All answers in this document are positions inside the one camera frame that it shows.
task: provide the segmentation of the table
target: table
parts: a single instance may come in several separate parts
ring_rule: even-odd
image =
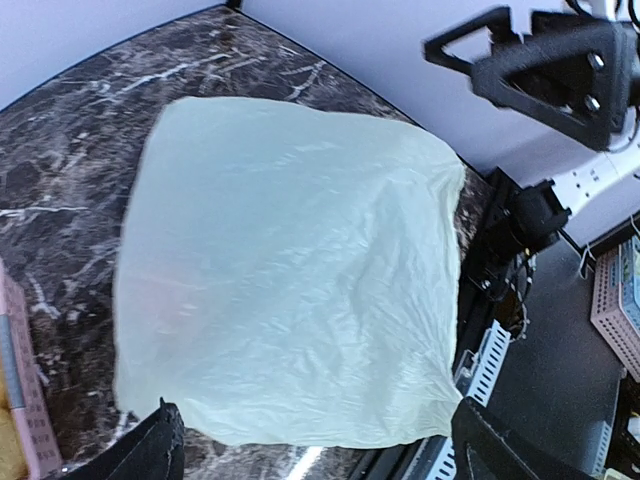
[[[332,65],[226,7],[111,47],[0,112],[0,255],[25,288],[49,413],[71,467],[135,425],[116,410],[111,386],[113,269],[145,138],[163,106],[188,95],[270,98],[410,122]],[[491,194],[467,169],[455,217],[462,257]],[[189,431],[186,478],[281,478],[306,463],[307,478],[345,478],[362,455],[228,448]]]

